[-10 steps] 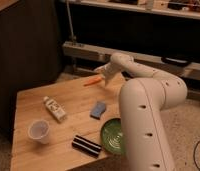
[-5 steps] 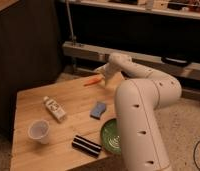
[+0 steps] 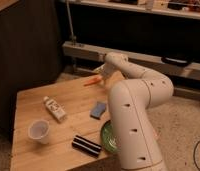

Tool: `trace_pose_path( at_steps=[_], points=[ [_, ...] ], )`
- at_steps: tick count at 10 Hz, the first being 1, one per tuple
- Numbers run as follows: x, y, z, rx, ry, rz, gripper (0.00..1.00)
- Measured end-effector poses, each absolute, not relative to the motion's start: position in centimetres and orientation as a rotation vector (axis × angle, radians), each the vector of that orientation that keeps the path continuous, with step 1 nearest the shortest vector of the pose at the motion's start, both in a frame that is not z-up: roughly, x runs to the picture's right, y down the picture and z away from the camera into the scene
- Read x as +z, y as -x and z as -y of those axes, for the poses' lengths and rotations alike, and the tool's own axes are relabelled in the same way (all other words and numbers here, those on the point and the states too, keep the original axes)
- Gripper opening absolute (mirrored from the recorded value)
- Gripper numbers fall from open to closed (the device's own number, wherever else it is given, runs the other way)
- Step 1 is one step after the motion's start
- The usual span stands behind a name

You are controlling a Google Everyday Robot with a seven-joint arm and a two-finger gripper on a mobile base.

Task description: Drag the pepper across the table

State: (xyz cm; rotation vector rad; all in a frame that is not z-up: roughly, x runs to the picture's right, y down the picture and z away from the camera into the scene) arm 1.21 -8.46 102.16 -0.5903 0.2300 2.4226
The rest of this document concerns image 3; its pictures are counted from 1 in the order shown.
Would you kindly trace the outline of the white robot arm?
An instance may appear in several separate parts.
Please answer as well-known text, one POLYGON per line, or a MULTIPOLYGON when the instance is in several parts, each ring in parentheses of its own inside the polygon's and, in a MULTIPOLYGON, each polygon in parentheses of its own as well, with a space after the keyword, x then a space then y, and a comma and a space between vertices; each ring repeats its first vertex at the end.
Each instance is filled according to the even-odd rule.
POLYGON ((127 79, 109 90, 108 107, 121 171, 168 171, 154 136, 146 109, 173 96, 172 81, 164 74, 128 61, 128 56, 109 52, 101 75, 107 79, 120 71, 127 79))

